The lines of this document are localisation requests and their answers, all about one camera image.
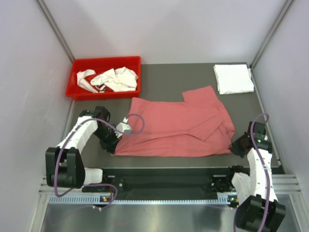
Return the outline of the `pink t shirt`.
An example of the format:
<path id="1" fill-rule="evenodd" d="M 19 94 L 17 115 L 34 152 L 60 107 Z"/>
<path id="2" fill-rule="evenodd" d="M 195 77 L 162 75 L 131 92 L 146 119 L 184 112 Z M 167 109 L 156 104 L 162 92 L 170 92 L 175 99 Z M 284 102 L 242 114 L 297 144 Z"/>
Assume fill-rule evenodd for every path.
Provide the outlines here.
<path id="1" fill-rule="evenodd" d="M 211 86 L 183 92 L 183 101 L 133 98 L 116 156 L 205 157 L 229 152 L 236 129 Z"/>

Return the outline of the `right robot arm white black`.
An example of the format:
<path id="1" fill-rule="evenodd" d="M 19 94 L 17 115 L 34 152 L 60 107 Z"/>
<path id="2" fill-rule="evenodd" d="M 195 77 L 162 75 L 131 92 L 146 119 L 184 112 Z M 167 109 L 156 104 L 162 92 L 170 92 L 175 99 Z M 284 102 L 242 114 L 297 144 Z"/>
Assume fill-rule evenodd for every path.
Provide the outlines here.
<path id="1" fill-rule="evenodd" d="M 271 159 L 272 143 L 264 123 L 250 122 L 248 131 L 230 145 L 230 151 L 246 157 L 250 171 L 236 169 L 225 179 L 230 191 L 236 191 L 239 206 L 234 216 L 234 229 L 247 232 L 275 232 L 286 215 L 286 207 L 275 194 Z"/>

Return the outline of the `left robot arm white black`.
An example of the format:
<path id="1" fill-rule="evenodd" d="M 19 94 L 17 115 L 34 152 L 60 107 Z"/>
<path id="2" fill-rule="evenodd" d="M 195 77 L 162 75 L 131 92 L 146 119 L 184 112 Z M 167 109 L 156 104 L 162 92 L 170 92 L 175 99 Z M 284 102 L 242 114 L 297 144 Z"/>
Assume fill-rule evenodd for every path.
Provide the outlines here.
<path id="1" fill-rule="evenodd" d="M 97 106 L 93 111 L 83 110 L 68 136 L 57 146 L 50 147 L 45 153 L 46 183 L 53 187 L 79 189 L 93 184 L 98 191 L 106 191 L 109 179 L 104 177 L 104 171 L 84 167 L 81 153 L 91 135 L 99 139 L 103 150 L 113 154 L 119 138 L 114 129 L 104 124 L 109 122 L 110 112 L 103 106 Z"/>

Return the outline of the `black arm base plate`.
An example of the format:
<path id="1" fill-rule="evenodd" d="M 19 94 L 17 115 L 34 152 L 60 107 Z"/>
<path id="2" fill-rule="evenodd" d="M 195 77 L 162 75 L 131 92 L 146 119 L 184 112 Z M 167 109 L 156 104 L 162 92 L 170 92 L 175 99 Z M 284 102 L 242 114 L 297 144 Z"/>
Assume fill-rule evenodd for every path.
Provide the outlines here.
<path id="1" fill-rule="evenodd" d="M 249 168 L 106 168 L 103 182 L 113 184 L 119 192 L 133 189 L 198 189 L 202 192 L 223 192 L 233 189 L 235 173 L 249 175 Z"/>

